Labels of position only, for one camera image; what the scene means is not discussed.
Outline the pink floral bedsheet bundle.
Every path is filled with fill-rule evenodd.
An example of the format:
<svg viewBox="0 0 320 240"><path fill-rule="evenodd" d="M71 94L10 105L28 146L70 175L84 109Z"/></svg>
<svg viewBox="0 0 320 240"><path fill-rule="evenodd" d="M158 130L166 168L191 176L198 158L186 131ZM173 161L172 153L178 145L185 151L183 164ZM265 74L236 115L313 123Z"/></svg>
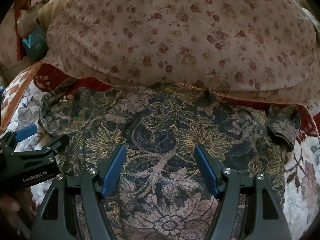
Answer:
<svg viewBox="0 0 320 240"><path fill-rule="evenodd" d="M302 104L319 92L319 40L294 0L69 0L47 43L46 63L113 85Z"/></svg>

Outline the dark floral patterned garment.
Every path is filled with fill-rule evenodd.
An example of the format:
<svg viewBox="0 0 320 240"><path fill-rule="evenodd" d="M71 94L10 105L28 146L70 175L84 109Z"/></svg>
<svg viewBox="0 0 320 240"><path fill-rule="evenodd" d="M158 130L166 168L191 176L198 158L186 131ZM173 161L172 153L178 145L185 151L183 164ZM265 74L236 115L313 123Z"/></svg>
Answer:
<svg viewBox="0 0 320 240"><path fill-rule="evenodd" d="M217 200L196 165L197 145L239 174L264 174L284 201L285 155L300 128L294 105L261 111L209 90L160 83L66 94L59 87L40 105L47 133L69 136L62 173L78 176L118 144L127 149L117 187L103 204L117 239L203 239Z"/></svg>

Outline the plush floral blanket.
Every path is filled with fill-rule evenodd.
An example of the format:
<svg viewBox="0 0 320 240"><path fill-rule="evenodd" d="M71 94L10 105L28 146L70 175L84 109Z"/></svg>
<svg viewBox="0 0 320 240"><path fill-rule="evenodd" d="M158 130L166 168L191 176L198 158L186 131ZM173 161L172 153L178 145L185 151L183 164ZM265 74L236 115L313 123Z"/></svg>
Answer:
<svg viewBox="0 0 320 240"><path fill-rule="evenodd" d="M35 102L66 80L70 76L49 64L36 63L22 70L4 91L1 133L36 124L39 107ZM319 115L310 114L301 104L297 108L302 120L285 164L284 213L293 239L319 239L315 232L319 224Z"/></svg>

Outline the teal plastic bag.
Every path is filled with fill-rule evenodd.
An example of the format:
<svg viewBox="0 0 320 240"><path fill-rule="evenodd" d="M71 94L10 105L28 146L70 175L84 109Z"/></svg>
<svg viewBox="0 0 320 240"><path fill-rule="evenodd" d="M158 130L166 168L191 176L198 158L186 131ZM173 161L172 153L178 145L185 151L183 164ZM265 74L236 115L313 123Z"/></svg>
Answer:
<svg viewBox="0 0 320 240"><path fill-rule="evenodd" d="M27 38L22 40L30 61L38 62L43 59L48 51L46 33L37 25Z"/></svg>

